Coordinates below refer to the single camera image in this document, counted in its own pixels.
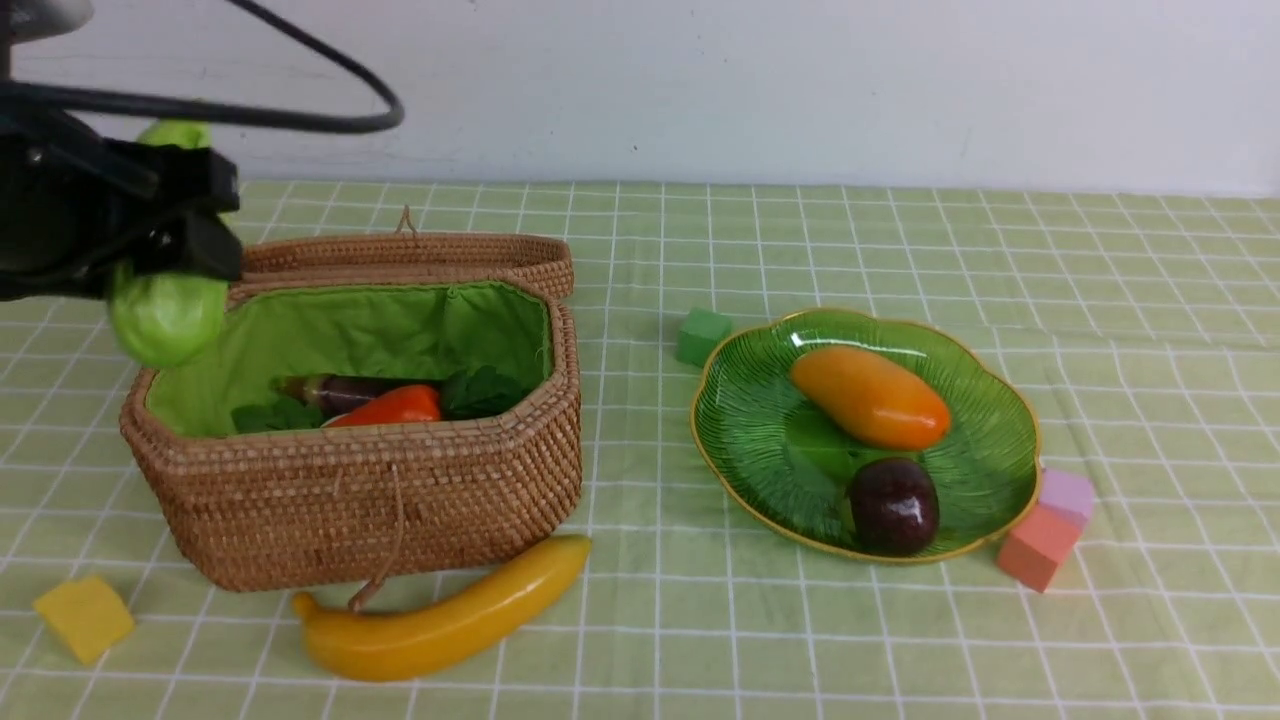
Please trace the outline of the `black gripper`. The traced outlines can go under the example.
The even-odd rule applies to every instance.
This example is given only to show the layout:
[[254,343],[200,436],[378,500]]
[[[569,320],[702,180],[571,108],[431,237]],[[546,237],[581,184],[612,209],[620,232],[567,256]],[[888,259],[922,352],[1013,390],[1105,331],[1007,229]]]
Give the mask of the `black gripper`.
[[101,300],[123,258],[137,275],[241,279],[243,245],[215,214],[173,217],[129,243],[134,206],[148,201],[237,211],[238,168],[210,147],[105,138],[61,110],[3,106],[3,300]]

